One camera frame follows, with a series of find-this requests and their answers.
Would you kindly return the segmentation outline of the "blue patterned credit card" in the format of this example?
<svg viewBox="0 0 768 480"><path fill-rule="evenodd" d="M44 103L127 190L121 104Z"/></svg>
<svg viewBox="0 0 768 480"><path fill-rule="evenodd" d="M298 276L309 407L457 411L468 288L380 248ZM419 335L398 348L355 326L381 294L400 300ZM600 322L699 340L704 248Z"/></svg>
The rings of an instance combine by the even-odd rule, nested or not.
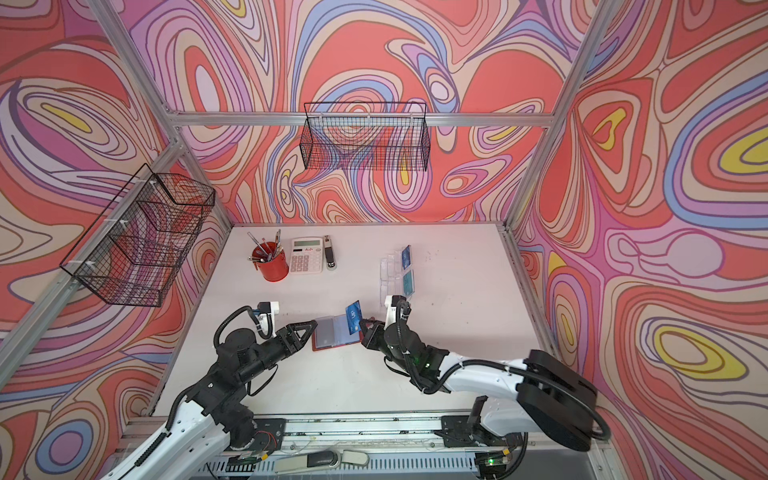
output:
<svg viewBox="0 0 768 480"><path fill-rule="evenodd" d="M345 316L350 335L360 332L360 322L362 320L361 304L358 300L349 304L345 308Z"/></svg>

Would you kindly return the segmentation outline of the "red leather card holder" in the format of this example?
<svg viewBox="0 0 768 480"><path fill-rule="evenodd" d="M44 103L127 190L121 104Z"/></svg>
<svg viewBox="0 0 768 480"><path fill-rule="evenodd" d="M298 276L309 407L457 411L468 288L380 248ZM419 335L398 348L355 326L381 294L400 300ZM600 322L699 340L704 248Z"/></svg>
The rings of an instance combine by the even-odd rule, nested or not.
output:
<svg viewBox="0 0 768 480"><path fill-rule="evenodd" d="M323 351L360 343L362 332L350 332L345 315L316 319L317 327L312 334L312 350Z"/></svg>

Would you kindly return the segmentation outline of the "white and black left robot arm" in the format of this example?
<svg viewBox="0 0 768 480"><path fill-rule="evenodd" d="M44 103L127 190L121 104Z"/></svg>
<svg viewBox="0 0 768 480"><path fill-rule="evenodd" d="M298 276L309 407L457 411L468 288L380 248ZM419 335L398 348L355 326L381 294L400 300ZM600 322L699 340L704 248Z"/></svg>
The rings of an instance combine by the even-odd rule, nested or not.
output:
<svg viewBox="0 0 768 480"><path fill-rule="evenodd" d="M315 320L274 328L272 313L243 306L213 335L216 361L174 399L165 424L105 479L189 479L229 448L242 450L257 436L254 413L242 403L252 381L301 351Z"/></svg>

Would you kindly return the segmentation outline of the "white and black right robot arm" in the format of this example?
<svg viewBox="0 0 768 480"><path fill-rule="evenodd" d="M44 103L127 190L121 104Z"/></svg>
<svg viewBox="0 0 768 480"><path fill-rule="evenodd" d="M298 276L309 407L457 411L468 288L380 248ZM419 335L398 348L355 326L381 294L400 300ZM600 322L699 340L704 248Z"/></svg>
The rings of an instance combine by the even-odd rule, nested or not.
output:
<svg viewBox="0 0 768 480"><path fill-rule="evenodd" d="M383 354L387 368L423 395L469 392L478 404L466 420L471 435L501 438L538 431L568 449L586 452L612 431L597 411L597 388L549 353L524 359L470 358L428 345L408 325L411 305L387 297L383 321L356 321L362 345Z"/></svg>

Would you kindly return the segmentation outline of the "clear plastic card tray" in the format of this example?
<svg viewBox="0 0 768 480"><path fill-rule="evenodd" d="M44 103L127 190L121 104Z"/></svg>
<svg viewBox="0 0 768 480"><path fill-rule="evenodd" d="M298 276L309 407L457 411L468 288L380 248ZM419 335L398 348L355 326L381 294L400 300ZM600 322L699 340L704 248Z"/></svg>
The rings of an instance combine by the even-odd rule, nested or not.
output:
<svg viewBox="0 0 768 480"><path fill-rule="evenodd" d="M409 270L403 271L401 269L400 252L403 248L394 250L380 259L379 297L382 306L385 305L385 299L388 295L403 295L402 276L409 270L414 272L413 260Z"/></svg>

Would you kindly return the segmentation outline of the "teal credit card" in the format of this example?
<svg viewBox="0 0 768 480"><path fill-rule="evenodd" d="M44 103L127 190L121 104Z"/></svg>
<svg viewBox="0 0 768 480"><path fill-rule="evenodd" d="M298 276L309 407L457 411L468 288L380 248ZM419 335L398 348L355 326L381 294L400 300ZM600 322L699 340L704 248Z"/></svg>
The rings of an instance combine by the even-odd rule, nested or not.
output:
<svg viewBox="0 0 768 480"><path fill-rule="evenodd" d="M402 276L403 295L410 298L415 293L414 272L409 270Z"/></svg>

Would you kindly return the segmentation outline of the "blue VIP credit card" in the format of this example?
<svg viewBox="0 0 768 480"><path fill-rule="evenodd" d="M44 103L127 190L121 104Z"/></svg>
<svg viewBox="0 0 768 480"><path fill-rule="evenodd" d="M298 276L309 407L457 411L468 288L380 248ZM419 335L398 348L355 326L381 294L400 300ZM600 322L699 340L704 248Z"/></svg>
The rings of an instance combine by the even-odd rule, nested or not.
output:
<svg viewBox="0 0 768 480"><path fill-rule="evenodd" d="M407 245L401 250L400 258L401 258L401 269L403 271L409 270L412 266L412 255L411 255L410 245Z"/></svg>

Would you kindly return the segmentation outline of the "beige and black stapler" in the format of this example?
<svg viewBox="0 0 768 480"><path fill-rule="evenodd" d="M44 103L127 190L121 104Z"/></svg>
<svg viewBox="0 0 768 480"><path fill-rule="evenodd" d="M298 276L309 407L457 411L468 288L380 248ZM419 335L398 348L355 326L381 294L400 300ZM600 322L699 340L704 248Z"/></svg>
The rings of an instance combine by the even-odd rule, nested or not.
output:
<svg viewBox="0 0 768 480"><path fill-rule="evenodd" d="M329 235L325 235L323 237L323 246L324 246L324 258L326 262L326 267L328 270L335 270L337 268L337 263L336 263L335 253L333 250L333 243Z"/></svg>

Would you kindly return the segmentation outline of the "pink desk calculator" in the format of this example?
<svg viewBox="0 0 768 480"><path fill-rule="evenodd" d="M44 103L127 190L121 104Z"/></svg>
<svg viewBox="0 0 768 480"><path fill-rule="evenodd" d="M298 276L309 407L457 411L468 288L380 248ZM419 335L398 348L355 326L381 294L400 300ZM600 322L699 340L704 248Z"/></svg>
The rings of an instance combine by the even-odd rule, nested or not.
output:
<svg viewBox="0 0 768 480"><path fill-rule="evenodd" d="M301 237L292 240L289 258L291 274L319 274L324 266L323 239L321 237Z"/></svg>

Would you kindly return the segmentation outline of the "red metal pen bucket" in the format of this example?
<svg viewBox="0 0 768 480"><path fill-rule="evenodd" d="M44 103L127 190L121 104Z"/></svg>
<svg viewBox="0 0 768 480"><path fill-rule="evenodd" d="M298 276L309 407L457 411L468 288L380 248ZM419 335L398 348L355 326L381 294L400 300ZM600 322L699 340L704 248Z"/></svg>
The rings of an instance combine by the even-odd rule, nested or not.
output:
<svg viewBox="0 0 768 480"><path fill-rule="evenodd" d="M262 277L271 283L285 279L290 272L284 250L273 241L256 246L251 253L251 262Z"/></svg>

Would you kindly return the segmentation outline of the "grey pencil in bucket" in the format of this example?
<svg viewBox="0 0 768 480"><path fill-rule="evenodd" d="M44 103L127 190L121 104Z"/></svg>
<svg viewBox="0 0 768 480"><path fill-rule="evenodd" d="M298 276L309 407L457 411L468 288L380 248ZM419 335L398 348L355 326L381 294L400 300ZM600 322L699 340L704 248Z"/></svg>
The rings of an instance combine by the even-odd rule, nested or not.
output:
<svg viewBox="0 0 768 480"><path fill-rule="evenodd" d="M262 243L251 232L246 232L246 233L247 233L248 237L254 242L254 244L256 245L258 250L260 250L264 255L268 255L269 254L269 251L265 250L262 247Z"/></svg>

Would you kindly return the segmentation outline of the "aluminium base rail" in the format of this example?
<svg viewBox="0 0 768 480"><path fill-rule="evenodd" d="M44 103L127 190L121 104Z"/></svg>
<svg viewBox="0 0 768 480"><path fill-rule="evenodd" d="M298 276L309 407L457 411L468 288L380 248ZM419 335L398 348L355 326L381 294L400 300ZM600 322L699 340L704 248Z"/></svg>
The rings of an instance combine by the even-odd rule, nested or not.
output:
<svg viewBox="0 0 768 480"><path fill-rule="evenodd" d="M406 412L372 414L286 414L254 418L251 446L229 448L189 479L355 479L411 475L468 479L523 479L538 468L540 478L605 479L584 452L568 450L541 432L511 433L501 438L471 435L471 413ZM323 450L367 453L369 464L277 475L278 459Z"/></svg>

